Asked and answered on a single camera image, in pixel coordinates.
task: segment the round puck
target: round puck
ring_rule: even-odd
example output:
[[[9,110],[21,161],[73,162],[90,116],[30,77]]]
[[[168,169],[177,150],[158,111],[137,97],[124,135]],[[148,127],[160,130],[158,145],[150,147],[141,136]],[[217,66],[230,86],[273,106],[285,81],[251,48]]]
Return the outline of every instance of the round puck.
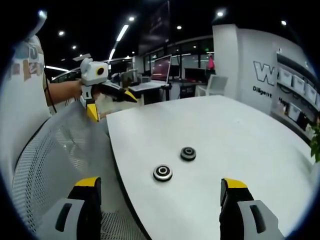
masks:
[[[193,161],[196,158],[196,150],[190,146],[184,147],[181,150],[180,156],[185,161]]]
[[[169,181],[172,175],[172,170],[167,165],[159,165],[153,171],[153,177],[160,182]]]

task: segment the white t-shirt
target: white t-shirt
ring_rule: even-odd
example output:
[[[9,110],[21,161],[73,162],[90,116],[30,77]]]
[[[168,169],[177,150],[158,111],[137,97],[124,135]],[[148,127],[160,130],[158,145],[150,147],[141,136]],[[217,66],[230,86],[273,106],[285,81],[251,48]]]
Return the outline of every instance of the white t-shirt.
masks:
[[[11,189],[18,158],[50,117],[44,93],[44,54],[37,36],[18,46],[0,92],[0,168]]]

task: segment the person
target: person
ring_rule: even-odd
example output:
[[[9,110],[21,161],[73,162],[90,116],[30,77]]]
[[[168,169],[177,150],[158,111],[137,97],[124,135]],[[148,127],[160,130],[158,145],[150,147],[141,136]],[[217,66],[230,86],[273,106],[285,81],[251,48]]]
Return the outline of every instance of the person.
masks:
[[[39,11],[38,17],[33,31],[15,46],[0,92],[0,168],[8,188],[24,147],[51,117],[48,106],[78,98],[82,92],[80,80],[46,82],[44,52],[36,34],[47,15]]]

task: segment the green plant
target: green plant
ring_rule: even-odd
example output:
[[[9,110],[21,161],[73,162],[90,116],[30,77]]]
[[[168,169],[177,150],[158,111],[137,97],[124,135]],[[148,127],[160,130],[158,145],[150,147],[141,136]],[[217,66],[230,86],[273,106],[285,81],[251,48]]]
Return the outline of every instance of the green plant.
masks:
[[[311,157],[315,157],[315,162],[320,162],[320,124],[317,123],[313,125],[312,130],[314,130],[313,138],[310,142],[311,147]]]

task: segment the person's arm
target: person's arm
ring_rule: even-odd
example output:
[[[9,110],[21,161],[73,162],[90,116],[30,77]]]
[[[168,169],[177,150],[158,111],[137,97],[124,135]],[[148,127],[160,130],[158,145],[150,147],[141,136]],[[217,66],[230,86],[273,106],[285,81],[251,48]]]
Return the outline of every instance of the person's arm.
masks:
[[[48,83],[47,86],[48,89],[45,88],[45,99],[48,106],[59,104],[71,98],[79,98],[82,94],[81,80]]]

